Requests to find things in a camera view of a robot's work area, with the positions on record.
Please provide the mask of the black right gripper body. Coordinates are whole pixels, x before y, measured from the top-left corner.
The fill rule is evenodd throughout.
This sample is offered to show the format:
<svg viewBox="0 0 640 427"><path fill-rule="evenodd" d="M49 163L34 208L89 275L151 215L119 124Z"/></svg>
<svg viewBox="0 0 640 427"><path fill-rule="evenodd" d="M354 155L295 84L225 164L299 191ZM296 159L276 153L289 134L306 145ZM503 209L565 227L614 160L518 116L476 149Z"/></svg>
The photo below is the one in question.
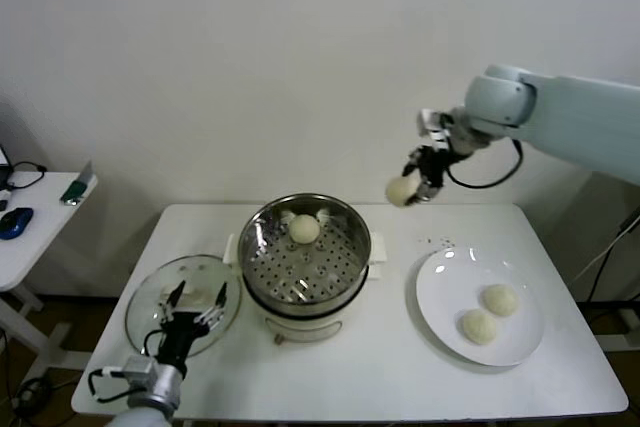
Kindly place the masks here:
<svg viewBox="0 0 640 427"><path fill-rule="evenodd" d="M444 174L449 165L450 152L423 145L419 149L419 154L418 169L422 183L430 189L442 188Z"/></svg>

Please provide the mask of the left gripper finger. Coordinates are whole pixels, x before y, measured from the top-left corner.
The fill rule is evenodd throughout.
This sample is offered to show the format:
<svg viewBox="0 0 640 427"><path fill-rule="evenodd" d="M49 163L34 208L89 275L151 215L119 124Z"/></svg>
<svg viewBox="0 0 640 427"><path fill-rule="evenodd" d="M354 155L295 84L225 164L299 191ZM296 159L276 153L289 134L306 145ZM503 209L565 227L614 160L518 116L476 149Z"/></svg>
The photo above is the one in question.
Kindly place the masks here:
<svg viewBox="0 0 640 427"><path fill-rule="evenodd" d="M197 325L212 331L222 321L227 302L227 289L228 284L224 283L217 294L214 305L196 317Z"/></svg>
<svg viewBox="0 0 640 427"><path fill-rule="evenodd" d="M182 280L173 288L163 301L159 302L160 323L169 323L174 320L176 314L185 314L186 310L179 305L180 299L186 287L186 281Z"/></svg>

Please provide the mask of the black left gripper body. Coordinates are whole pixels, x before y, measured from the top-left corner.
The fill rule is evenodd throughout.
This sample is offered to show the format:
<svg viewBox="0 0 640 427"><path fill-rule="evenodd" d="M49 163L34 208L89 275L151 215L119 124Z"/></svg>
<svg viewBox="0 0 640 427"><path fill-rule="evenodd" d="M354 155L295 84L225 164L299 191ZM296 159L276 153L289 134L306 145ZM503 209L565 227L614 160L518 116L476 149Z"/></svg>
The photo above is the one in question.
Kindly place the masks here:
<svg viewBox="0 0 640 427"><path fill-rule="evenodd" d="M195 312L177 312L170 321L161 324L164 338L155 359L159 364L185 368L193 343L209 333L206 322Z"/></svg>

